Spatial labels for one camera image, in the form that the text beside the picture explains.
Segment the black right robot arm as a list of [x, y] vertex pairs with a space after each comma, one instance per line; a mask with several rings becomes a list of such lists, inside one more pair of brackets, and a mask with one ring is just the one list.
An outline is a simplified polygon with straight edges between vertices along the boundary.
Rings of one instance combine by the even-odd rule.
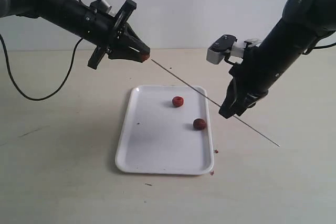
[[281, 19], [259, 46], [246, 49], [233, 63], [233, 77], [219, 113], [242, 115], [263, 99], [270, 87], [301, 55], [335, 33], [335, 0], [287, 0]]

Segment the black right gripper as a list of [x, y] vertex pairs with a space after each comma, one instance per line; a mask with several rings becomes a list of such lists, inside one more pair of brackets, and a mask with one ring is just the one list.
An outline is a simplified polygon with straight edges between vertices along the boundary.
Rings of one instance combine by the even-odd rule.
[[237, 72], [235, 69], [230, 69], [229, 74], [232, 76], [232, 80], [219, 110], [219, 114], [226, 119], [234, 115], [241, 116], [268, 94], [268, 90], [261, 91], [256, 86], [252, 77]]

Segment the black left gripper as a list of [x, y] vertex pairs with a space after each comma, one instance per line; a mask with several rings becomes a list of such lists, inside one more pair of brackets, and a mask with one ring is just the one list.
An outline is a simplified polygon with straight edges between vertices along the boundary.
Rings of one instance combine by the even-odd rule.
[[[97, 69], [105, 55], [111, 60], [129, 60], [142, 62], [142, 55], [149, 55], [150, 48], [138, 37], [127, 23], [133, 11], [137, 8], [136, 2], [126, 0], [113, 17], [113, 25], [108, 30], [107, 41], [97, 46], [92, 53], [88, 67]], [[116, 47], [123, 33], [124, 44], [128, 47]]]

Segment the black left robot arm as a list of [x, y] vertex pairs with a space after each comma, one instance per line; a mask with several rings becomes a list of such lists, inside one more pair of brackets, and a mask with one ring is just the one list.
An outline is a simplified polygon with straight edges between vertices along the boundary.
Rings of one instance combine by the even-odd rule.
[[81, 0], [1, 0], [1, 17], [41, 17], [94, 44], [88, 67], [96, 69], [105, 55], [136, 62], [149, 58], [150, 48], [128, 24], [136, 7], [136, 2], [126, 0], [113, 13], [106, 0], [95, 0], [90, 5]]

